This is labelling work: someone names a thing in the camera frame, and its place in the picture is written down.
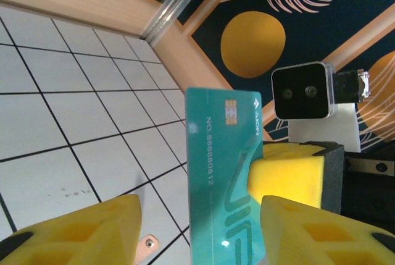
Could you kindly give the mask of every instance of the teal card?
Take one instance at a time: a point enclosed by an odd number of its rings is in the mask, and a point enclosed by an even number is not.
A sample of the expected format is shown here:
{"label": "teal card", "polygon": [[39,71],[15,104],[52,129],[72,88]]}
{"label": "teal card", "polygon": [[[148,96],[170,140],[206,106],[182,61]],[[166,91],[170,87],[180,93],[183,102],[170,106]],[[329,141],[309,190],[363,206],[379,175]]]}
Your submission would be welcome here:
{"label": "teal card", "polygon": [[265,247],[247,180],[263,157],[260,93],[190,88],[185,102],[193,264],[257,264]]}

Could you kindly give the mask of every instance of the white tile floor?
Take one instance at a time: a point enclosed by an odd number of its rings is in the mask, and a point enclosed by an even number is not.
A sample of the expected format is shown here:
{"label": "white tile floor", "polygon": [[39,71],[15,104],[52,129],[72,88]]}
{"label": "white tile floor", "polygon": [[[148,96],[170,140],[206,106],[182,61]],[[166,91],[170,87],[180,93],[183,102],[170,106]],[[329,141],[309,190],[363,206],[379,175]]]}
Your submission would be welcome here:
{"label": "white tile floor", "polygon": [[136,38],[0,6],[0,238],[139,194],[143,264],[190,264],[183,93]]}

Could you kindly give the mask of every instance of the black rubber pad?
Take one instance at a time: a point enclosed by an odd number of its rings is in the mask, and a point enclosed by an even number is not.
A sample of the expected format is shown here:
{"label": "black rubber pad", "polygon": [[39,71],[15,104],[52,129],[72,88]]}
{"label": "black rubber pad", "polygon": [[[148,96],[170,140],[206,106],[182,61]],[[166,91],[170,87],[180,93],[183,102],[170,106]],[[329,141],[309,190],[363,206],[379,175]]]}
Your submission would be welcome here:
{"label": "black rubber pad", "polygon": [[382,233],[373,233],[372,236],[395,254],[395,237]]}
{"label": "black rubber pad", "polygon": [[7,237],[2,242],[0,242],[0,261],[15,251],[18,247],[23,245],[32,236],[33,232],[24,232],[18,235]]}

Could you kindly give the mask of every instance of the camera lens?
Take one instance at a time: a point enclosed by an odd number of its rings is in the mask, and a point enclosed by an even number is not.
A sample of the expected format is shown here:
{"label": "camera lens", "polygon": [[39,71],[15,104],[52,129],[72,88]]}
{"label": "camera lens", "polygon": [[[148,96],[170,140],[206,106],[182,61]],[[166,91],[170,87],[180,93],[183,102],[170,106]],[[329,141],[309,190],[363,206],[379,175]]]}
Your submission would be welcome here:
{"label": "camera lens", "polygon": [[315,97],[315,95],[317,95],[317,88],[314,86],[308,86],[306,87],[306,89],[304,90],[304,93],[306,94],[307,97],[313,98]]}
{"label": "camera lens", "polygon": [[283,98],[284,99],[291,99],[292,98],[292,90],[291,89],[285,89],[283,91]]}

